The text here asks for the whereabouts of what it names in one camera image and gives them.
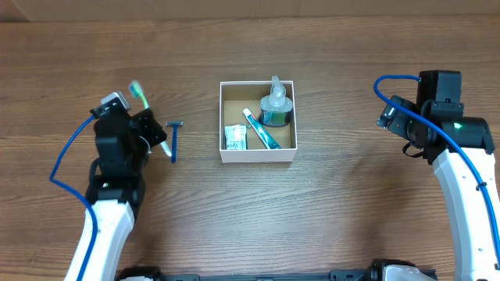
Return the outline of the Colgate toothpaste tube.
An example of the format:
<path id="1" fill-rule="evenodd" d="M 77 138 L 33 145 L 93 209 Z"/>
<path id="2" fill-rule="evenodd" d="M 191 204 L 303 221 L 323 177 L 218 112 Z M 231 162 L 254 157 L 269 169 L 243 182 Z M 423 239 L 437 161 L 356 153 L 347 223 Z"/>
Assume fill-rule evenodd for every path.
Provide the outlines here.
<path id="1" fill-rule="evenodd" d="M 248 108 L 243 109 L 243 115 L 250 123 L 253 130 L 256 132 L 259 139 L 262 141 L 266 149 L 281 149 L 281 146 L 273 139 L 270 133 L 263 127 L 263 125 L 253 116 Z"/>

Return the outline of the clear soap pump bottle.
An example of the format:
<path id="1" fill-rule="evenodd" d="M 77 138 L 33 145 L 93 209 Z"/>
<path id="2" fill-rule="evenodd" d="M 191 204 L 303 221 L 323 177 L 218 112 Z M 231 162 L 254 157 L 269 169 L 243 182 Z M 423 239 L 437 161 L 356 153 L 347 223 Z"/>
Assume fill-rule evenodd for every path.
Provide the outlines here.
<path id="1" fill-rule="evenodd" d="M 264 126 L 282 127 L 289 124 L 293 102 L 286 95 L 286 88 L 278 76 L 272 76 L 270 94 L 260 100 L 259 121 Z"/>

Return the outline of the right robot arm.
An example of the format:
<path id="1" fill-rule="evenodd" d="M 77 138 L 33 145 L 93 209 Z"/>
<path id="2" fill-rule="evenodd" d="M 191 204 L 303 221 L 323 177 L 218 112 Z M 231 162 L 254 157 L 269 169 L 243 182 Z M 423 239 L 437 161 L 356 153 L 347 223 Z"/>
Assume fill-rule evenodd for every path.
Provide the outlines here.
<path id="1" fill-rule="evenodd" d="M 425 70 L 413 77 L 416 101 L 376 95 L 386 107 L 378 126 L 419 149 L 432 165 L 448 211 L 455 253 L 455 279 L 499 278 L 499 196 L 495 145 L 485 119 L 465 117 L 462 74 Z"/>

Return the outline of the green white toothbrush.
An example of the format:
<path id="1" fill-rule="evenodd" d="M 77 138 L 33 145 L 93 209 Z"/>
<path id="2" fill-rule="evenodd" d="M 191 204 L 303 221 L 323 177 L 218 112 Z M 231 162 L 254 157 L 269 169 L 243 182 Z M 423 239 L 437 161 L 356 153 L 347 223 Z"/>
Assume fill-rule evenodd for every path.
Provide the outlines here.
<path id="1" fill-rule="evenodd" d="M 128 89 L 134 98 L 139 98 L 141 100 L 145 109 L 149 108 L 149 103 L 147 98 L 145 97 L 144 90 L 137 80 L 132 80 L 129 84 Z M 160 146 L 167 157 L 171 158 L 173 156 L 173 152 L 170 150 L 166 141 L 163 141 Z"/>

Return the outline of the green white soap packet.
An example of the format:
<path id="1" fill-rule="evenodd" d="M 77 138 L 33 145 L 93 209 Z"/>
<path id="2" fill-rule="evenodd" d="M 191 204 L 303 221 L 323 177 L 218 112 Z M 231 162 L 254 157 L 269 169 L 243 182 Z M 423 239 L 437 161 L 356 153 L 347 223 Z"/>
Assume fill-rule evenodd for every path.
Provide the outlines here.
<path id="1" fill-rule="evenodd" d="M 224 134 L 227 150 L 243 151 L 248 149 L 246 125 L 225 126 Z"/>

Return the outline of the blue disposable razor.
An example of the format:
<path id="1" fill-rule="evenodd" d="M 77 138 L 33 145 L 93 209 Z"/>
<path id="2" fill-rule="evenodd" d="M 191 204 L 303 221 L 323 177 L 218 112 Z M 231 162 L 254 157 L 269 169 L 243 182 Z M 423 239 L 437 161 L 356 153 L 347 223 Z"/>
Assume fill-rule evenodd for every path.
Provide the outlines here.
<path id="1" fill-rule="evenodd" d="M 172 142 L 171 142 L 171 151 L 172 151 L 171 162 L 172 163 L 177 162 L 177 133 L 178 133 L 178 128 L 183 126 L 183 125 L 184 125 L 184 122 L 181 120 L 167 121 L 166 122 L 166 126 L 169 126 L 173 129 Z"/>

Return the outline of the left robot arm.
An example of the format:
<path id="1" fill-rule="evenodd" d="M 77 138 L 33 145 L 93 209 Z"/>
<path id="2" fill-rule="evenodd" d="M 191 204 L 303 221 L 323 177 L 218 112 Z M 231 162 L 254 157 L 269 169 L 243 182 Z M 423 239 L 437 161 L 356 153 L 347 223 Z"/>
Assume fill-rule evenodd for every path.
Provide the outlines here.
<path id="1" fill-rule="evenodd" d="M 114 280 L 123 246 L 145 195 L 142 169 L 151 148 L 166 139 L 151 109 L 130 116 L 107 112 L 94 124 L 98 158 L 84 196 L 84 229 L 66 280 Z"/>

